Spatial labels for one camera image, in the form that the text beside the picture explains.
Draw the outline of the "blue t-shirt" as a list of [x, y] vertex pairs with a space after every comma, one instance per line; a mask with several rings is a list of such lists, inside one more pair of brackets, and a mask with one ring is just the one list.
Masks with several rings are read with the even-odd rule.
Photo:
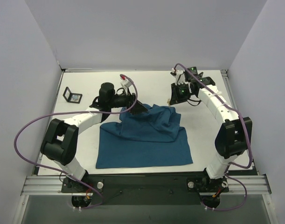
[[147, 111], [119, 116], [100, 126], [97, 169], [183, 166], [193, 163], [181, 114], [174, 107], [145, 105]]

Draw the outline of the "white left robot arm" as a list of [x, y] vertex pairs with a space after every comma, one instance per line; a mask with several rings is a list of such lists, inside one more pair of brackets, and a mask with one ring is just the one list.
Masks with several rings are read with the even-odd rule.
[[123, 92], [117, 94], [112, 83], [103, 83], [86, 113], [64, 120], [51, 120], [41, 145], [41, 153], [54, 161], [69, 178], [74, 177], [72, 187], [76, 191], [83, 192], [89, 186], [89, 181], [85, 178], [87, 171], [76, 159], [79, 134], [103, 123], [113, 108], [124, 108], [133, 115], [147, 112], [147, 108], [137, 100], [137, 94], [130, 93], [130, 86], [126, 82], [122, 86]]

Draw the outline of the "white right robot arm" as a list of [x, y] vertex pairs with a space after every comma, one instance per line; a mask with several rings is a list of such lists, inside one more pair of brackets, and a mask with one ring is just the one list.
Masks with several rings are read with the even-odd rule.
[[206, 176], [211, 180], [221, 179], [235, 159], [250, 148], [252, 121], [242, 117], [222, 96], [215, 81], [203, 77], [196, 67], [178, 70], [172, 68], [170, 74], [175, 78], [171, 84], [169, 105], [191, 102], [195, 96], [210, 110], [220, 129], [215, 139], [216, 155], [205, 168]]

